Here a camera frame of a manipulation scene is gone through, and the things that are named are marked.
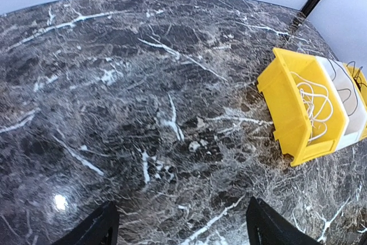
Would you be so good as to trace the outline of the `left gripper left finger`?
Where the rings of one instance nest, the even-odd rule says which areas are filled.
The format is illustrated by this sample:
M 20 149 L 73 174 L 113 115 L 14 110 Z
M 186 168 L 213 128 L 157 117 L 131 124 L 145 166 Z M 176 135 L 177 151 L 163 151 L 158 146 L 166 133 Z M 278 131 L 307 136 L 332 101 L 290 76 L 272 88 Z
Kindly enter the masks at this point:
M 118 228 L 116 205 L 113 201 L 106 201 L 53 244 L 117 244 Z

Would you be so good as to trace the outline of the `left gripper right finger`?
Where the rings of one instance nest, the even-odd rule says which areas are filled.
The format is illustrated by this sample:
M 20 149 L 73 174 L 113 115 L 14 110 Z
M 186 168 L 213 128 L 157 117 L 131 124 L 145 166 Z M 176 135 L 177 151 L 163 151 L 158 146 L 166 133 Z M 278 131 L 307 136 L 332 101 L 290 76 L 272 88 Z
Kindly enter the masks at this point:
M 261 198 L 251 197 L 246 211 L 250 244 L 319 244 L 302 233 Z

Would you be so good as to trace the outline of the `yellow bin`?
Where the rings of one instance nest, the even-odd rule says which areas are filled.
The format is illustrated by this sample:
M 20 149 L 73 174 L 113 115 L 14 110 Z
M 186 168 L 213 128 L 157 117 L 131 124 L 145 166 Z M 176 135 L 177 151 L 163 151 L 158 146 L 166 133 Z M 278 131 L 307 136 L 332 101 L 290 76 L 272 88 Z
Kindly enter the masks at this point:
M 257 78 L 282 154 L 297 166 L 336 151 L 348 117 L 316 56 L 274 48 Z
M 361 141 L 366 138 L 366 77 L 362 72 L 362 67 L 356 66 L 355 61 L 344 63 L 344 66 L 353 79 L 350 123 L 353 131 L 358 130 L 357 141 Z

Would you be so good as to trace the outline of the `white translucent bin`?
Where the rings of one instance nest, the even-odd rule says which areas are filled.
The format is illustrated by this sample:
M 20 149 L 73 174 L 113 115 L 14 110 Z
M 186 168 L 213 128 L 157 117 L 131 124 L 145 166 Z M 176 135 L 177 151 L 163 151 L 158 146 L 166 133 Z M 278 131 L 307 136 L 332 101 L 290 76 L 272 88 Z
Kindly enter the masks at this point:
M 350 123 L 353 103 L 353 79 L 350 77 L 349 71 L 345 68 L 344 63 L 321 56 L 317 56 L 316 60 L 323 67 L 325 74 L 329 76 L 331 86 L 338 93 L 338 102 L 342 105 L 343 114 L 348 117 L 347 125 L 343 129 L 343 135 L 336 147 L 337 150 L 341 150 L 359 142 L 357 141 L 358 130 L 353 131 L 352 124 Z

